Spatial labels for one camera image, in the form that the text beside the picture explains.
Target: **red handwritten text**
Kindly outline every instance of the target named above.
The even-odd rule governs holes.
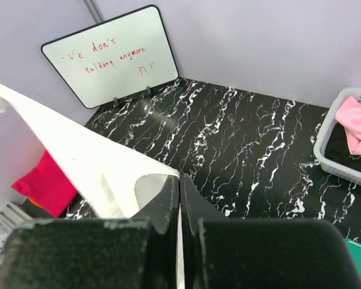
[[[92,66],[86,67],[85,71],[87,73],[92,73],[95,70],[103,69],[103,68],[106,68],[106,67],[114,67],[114,66],[115,66],[115,64],[114,64],[114,62],[112,60],[106,61],[106,62],[98,61],[97,63],[93,63]]]
[[[149,64],[150,69],[153,69],[154,64],[155,64],[155,62],[151,62],[151,63]],[[141,66],[141,67],[139,67],[139,72],[140,72],[140,75],[147,75],[147,74],[150,74],[147,70],[148,70],[148,68],[146,69],[146,67],[145,67],[145,66]]]
[[[115,38],[112,39],[107,39],[107,41],[100,43],[100,44],[95,44],[94,42],[92,43],[92,51],[93,52],[98,52],[100,50],[106,49],[108,48],[110,45],[115,44]]]
[[[141,54],[142,52],[146,51],[147,49],[146,48],[139,48],[137,50],[133,50],[131,52],[128,52],[126,54],[123,54],[122,56],[120,56],[120,60],[123,60],[123,59],[130,59],[132,60],[132,57],[133,56],[136,56],[138,54]]]
[[[67,54],[67,56],[69,57],[69,59],[74,59],[75,57],[79,57],[80,59],[83,58],[83,55],[81,53],[75,53],[74,51],[72,51],[71,54]]]

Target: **gray plastic basket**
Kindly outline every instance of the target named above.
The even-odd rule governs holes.
[[[328,160],[325,158],[325,148],[327,142],[329,141],[330,135],[332,134],[333,128],[336,125],[335,115],[339,107],[344,103],[346,98],[349,96],[354,97],[359,103],[361,103],[361,89],[354,87],[344,89],[340,92],[336,100],[333,102],[332,106],[327,113],[324,122],[318,132],[317,141],[314,145],[314,156],[321,164],[321,168],[332,175],[339,176],[340,178],[347,179],[348,181],[355,182],[356,184],[361,185],[361,172],[353,170],[349,167],[345,167],[341,164],[338,164],[334,161]]]

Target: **whiteboard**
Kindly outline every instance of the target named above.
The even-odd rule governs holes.
[[[45,43],[42,53],[87,108],[179,77],[154,5]]]

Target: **metal pole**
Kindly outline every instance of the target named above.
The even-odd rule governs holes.
[[[83,2],[97,24],[104,22],[103,14],[99,9],[99,6],[97,6],[95,0],[83,0]]]

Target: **black cloth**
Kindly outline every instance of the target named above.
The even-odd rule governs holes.
[[[328,160],[343,164],[353,170],[361,172],[361,155],[349,153],[345,128],[337,123],[325,148],[325,157]]]

